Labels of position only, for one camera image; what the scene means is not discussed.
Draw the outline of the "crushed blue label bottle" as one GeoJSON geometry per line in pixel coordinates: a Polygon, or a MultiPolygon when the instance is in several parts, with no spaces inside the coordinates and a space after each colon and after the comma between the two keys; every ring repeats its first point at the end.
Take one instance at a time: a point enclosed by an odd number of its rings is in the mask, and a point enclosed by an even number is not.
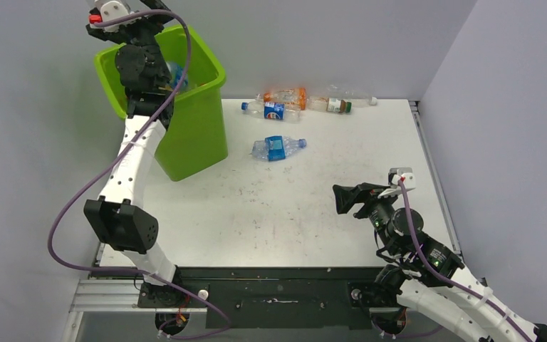
{"type": "Polygon", "coordinates": [[[287,157],[307,147],[306,139],[294,140],[282,135],[273,135],[255,141],[251,156],[267,162],[285,160],[287,157]]]}

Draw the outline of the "green-red label bottle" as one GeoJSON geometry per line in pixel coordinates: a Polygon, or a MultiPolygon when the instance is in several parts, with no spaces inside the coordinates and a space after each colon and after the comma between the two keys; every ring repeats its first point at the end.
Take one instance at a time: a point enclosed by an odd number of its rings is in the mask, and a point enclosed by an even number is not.
{"type": "Polygon", "coordinates": [[[350,101],[340,98],[311,96],[307,100],[306,107],[314,111],[345,114],[351,111],[352,105],[350,101]]]}

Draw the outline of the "green plastic bin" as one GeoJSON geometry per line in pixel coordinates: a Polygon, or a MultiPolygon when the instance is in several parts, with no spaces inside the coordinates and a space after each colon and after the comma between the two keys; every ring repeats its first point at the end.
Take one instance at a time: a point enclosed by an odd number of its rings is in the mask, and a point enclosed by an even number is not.
{"type": "MultiPolygon", "coordinates": [[[[156,161],[172,181],[183,180],[228,156],[220,92],[226,73],[198,33],[191,26],[188,29],[192,54],[187,79],[196,87],[175,96],[172,123],[155,153],[156,161]]],[[[180,25],[166,28],[156,40],[166,61],[185,65],[187,40],[180,25]]],[[[94,65],[114,113],[124,120],[127,100],[114,64],[121,46],[98,52],[94,65]]]]}

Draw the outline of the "blue label clear bottle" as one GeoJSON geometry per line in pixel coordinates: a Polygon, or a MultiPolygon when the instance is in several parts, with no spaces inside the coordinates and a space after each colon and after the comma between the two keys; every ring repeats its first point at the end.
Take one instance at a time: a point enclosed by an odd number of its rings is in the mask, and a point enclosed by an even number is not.
{"type": "Polygon", "coordinates": [[[169,82],[170,88],[175,89],[178,84],[182,84],[179,88],[179,93],[189,90],[189,81],[185,78],[181,81],[183,67],[174,61],[168,61],[167,67],[171,74],[171,81],[169,82]]]}

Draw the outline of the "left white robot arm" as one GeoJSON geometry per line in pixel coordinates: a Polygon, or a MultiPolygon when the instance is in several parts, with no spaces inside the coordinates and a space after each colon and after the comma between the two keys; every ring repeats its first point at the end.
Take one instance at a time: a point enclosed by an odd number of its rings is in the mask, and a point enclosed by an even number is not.
{"type": "Polygon", "coordinates": [[[145,295],[173,307],[184,301],[177,267],[157,243],[159,224],[143,209],[147,174],[172,119],[175,72],[156,35],[169,18],[161,1],[146,1],[152,14],[131,19],[124,1],[95,1],[88,33],[119,43],[114,66],[127,101],[125,131],[108,181],[83,212],[99,240],[124,254],[144,272],[145,295]]]}

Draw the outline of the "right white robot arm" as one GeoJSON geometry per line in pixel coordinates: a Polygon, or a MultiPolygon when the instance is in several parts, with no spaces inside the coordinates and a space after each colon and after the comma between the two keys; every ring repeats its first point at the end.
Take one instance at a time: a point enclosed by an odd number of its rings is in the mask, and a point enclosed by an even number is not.
{"type": "Polygon", "coordinates": [[[407,196],[414,188],[408,173],[393,175],[388,185],[333,185],[336,212],[361,204],[354,218],[368,219],[374,228],[377,256],[386,261],[375,298],[412,309],[463,341],[547,341],[547,325],[511,310],[460,256],[424,231],[407,196]]]}

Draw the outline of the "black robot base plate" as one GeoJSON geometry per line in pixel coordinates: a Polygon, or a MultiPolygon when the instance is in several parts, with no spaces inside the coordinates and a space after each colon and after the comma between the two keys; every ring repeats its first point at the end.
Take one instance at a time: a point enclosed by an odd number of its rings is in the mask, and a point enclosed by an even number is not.
{"type": "Polygon", "coordinates": [[[367,329],[399,306],[375,284],[379,267],[182,267],[175,282],[221,309],[232,328],[367,329]]]}

